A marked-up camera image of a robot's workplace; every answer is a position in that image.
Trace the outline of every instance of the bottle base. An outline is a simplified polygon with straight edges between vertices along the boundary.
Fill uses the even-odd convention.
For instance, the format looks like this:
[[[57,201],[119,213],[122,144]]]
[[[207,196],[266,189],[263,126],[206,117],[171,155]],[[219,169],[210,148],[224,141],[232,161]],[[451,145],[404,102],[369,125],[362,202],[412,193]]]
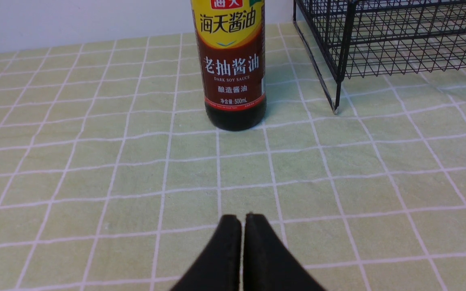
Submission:
[[[225,131],[245,131],[258,125],[265,116],[267,98],[260,104],[243,111],[222,111],[205,103],[206,114],[211,123]]]

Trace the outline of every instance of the black wire rack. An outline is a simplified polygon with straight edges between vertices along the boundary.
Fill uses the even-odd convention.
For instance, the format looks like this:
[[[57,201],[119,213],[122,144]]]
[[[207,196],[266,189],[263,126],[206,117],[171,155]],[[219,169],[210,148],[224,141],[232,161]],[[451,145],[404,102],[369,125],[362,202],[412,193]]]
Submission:
[[[466,0],[294,0],[293,20],[335,114],[345,77],[466,68]]]

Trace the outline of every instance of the rack leg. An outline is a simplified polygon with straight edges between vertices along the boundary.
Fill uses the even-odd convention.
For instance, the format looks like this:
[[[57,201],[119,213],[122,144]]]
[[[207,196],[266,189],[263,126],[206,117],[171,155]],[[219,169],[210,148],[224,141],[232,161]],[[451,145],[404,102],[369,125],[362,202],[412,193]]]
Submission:
[[[337,82],[337,89],[335,90],[335,104],[332,107],[333,114],[338,113],[339,103],[341,101],[341,84],[342,82]]]
[[[318,79],[321,83],[321,87],[323,88],[323,91],[325,92],[325,96],[327,97],[328,103],[330,104],[330,107],[332,108],[333,114],[338,114],[338,109],[339,109],[339,99],[341,96],[341,83],[339,82],[337,85],[337,92],[335,94],[335,102],[332,100],[332,97],[330,95],[330,92],[327,88],[327,85],[325,83],[325,80],[323,79],[323,76],[320,72],[320,68],[318,67],[318,63],[316,62],[316,59],[314,58],[314,55],[310,49],[309,43],[305,39],[305,35],[303,35],[303,32],[301,31],[301,28],[299,28],[298,23],[296,22],[296,0],[294,0],[294,15],[292,17],[292,22],[294,24],[294,27],[296,28],[296,31],[300,35],[301,41],[303,41],[303,44],[305,45],[305,50],[307,50],[307,54],[309,55],[310,61],[312,63],[312,66],[314,67],[314,70],[316,71],[316,75],[318,76]]]

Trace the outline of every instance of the black object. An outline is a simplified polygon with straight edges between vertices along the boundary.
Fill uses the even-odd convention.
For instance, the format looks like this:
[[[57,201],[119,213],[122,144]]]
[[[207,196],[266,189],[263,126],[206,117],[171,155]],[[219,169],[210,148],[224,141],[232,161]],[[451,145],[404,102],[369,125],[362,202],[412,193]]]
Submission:
[[[267,108],[267,98],[249,109],[242,111],[222,111],[205,104],[206,114],[219,129],[226,131],[244,131],[262,121]]]
[[[172,291],[238,291],[242,225],[224,215],[193,265]]]
[[[325,291],[283,246],[261,214],[246,217],[244,291]]]
[[[345,77],[466,68],[466,0],[294,0],[293,22],[335,114]],[[313,41],[337,84],[335,101]]]
[[[224,215],[218,227],[172,291],[238,291],[241,224]],[[325,291],[287,251],[261,214],[246,217],[244,291]]]

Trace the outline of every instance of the haitian logo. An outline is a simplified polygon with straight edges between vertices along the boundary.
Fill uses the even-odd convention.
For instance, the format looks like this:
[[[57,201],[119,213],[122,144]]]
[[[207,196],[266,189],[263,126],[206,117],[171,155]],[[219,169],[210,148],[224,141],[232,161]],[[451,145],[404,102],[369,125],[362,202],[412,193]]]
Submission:
[[[217,10],[238,9],[244,6],[244,0],[211,0],[211,8]]]

